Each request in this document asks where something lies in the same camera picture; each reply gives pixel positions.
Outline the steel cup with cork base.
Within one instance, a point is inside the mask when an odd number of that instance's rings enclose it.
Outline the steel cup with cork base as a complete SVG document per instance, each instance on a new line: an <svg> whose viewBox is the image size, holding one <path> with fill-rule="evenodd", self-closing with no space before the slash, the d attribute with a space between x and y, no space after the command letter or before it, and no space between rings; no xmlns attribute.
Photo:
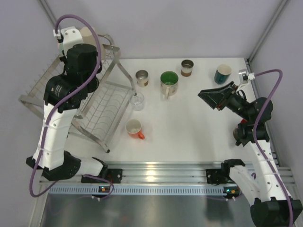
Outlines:
<svg viewBox="0 0 303 227"><path fill-rule="evenodd" d="M192 74L194 63L191 60L183 60L181 62L181 75L189 77Z"/></svg>

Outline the dark brown mug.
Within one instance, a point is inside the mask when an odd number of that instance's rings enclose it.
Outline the dark brown mug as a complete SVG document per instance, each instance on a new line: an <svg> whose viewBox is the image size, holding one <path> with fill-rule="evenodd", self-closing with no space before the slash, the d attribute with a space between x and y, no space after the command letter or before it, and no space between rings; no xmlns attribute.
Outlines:
<svg viewBox="0 0 303 227"><path fill-rule="evenodd" d="M242 143L242 136L243 136L243 134L242 134L241 127L239 126L239 127L235 128L233 131L233 137L236 140L236 142L235 142L236 146L239 146Z"/></svg>

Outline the tall beige cup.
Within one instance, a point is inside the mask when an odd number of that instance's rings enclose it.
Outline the tall beige cup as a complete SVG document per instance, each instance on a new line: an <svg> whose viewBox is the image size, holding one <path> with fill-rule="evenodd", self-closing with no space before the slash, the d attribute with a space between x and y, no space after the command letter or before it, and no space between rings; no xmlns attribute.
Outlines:
<svg viewBox="0 0 303 227"><path fill-rule="evenodd" d="M83 43L84 44L90 44L90 45L93 45L93 46L97 46L96 45L96 41L95 41L95 38L92 34L92 32L89 30L88 27L83 27L81 30L80 30L80 34L82 36L82 39L83 39Z"/></svg>

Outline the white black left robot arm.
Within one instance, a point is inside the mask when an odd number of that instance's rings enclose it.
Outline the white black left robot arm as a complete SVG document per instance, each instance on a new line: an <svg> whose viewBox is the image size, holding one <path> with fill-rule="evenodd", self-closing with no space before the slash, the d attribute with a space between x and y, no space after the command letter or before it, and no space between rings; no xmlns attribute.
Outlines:
<svg viewBox="0 0 303 227"><path fill-rule="evenodd" d="M71 122L82 100L94 92L99 81L96 73L97 49L91 44L76 44L67 51L65 73L48 80L44 93L43 127L35 154L26 159L33 169L41 169L49 181L91 175L101 183L107 179L104 162L97 158L79 158L64 149Z"/></svg>

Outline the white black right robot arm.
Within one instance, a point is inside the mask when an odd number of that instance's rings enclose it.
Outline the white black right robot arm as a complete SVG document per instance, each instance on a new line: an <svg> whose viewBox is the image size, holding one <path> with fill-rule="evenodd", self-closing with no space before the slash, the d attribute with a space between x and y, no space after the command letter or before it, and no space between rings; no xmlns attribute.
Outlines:
<svg viewBox="0 0 303 227"><path fill-rule="evenodd" d="M271 153L265 126L271 119L271 100L260 97L248 102L239 94L239 87L228 85L201 90L198 96L212 109L228 108L243 121L233 132L236 145L249 147L249 157L254 167L253 178L240 159L227 159L221 163L222 179L235 182L250 205L250 214L257 227L291 227L303 210L300 200L292 198L282 182Z"/></svg>

